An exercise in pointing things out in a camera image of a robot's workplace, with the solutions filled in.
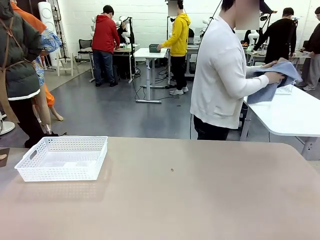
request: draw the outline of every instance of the white sweater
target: white sweater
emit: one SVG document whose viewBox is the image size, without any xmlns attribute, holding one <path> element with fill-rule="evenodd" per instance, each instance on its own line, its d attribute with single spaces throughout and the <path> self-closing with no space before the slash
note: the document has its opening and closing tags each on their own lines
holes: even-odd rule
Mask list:
<svg viewBox="0 0 320 240">
<path fill-rule="evenodd" d="M 255 68 L 260 67 L 247 67 L 231 27 L 221 17 L 212 20 L 197 56 L 191 114 L 213 126 L 237 129 L 244 97 L 269 83 L 265 75 L 246 78 Z"/>
</svg>

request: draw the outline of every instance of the white round base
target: white round base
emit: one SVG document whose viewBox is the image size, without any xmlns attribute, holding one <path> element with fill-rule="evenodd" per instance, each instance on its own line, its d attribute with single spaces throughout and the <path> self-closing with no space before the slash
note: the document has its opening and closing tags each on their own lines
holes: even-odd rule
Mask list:
<svg viewBox="0 0 320 240">
<path fill-rule="evenodd" d="M 7 134 L 15 129 L 16 125 L 10 121 L 4 121 L 0 135 Z"/>
</svg>

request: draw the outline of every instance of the person in red jacket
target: person in red jacket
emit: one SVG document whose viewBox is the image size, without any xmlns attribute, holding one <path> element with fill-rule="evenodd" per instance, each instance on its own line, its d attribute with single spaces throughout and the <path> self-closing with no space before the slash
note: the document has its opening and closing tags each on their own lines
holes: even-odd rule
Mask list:
<svg viewBox="0 0 320 240">
<path fill-rule="evenodd" d="M 115 14 L 110 5 L 103 8 L 103 13 L 96 16 L 95 31 L 92 40 L 94 61 L 95 86 L 101 86 L 101 68 L 105 68 L 110 87 L 118 85 L 113 71 L 113 54 L 115 47 L 118 49 L 120 40 L 116 23 L 112 20 Z"/>
</svg>

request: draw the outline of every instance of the gray puffer jacket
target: gray puffer jacket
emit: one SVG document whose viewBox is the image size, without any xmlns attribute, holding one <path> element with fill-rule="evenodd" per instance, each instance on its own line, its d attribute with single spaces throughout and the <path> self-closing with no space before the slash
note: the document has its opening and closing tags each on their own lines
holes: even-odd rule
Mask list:
<svg viewBox="0 0 320 240">
<path fill-rule="evenodd" d="M 9 53 L 6 67 L 23 61 L 24 58 L 33 61 L 42 50 L 40 33 L 29 23 L 14 13 L 10 0 L 0 0 L 0 18 L 9 28 L 11 18 L 13 19 L 12 34 L 22 47 L 24 53 L 16 44 L 15 40 L 9 38 Z M 0 67 L 5 61 L 7 46 L 7 31 L 0 23 Z M 21 98 L 32 95 L 39 90 L 39 80 L 37 73 L 30 62 L 23 62 L 6 70 L 6 92 L 8 98 Z"/>
</svg>

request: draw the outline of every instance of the gray basket on desk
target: gray basket on desk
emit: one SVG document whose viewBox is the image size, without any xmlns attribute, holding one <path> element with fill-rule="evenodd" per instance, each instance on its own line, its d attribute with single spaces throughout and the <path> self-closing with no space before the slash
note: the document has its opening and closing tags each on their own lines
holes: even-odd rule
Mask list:
<svg viewBox="0 0 320 240">
<path fill-rule="evenodd" d="M 154 54 L 160 53 L 161 51 L 158 51 L 157 47 L 158 47 L 158 44 L 150 44 L 149 45 L 149 52 L 154 53 Z"/>
</svg>

